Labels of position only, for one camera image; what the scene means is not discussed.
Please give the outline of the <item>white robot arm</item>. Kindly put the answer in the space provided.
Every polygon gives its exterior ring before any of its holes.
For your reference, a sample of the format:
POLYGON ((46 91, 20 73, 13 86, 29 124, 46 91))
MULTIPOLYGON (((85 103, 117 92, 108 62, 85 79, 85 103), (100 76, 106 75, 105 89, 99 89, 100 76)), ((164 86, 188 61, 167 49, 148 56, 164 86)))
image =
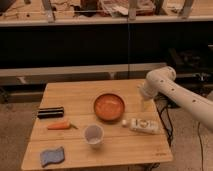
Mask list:
POLYGON ((149 71, 139 86, 141 96, 150 100, 162 93, 213 132, 213 101, 176 84, 175 79, 176 71, 170 66, 149 71))

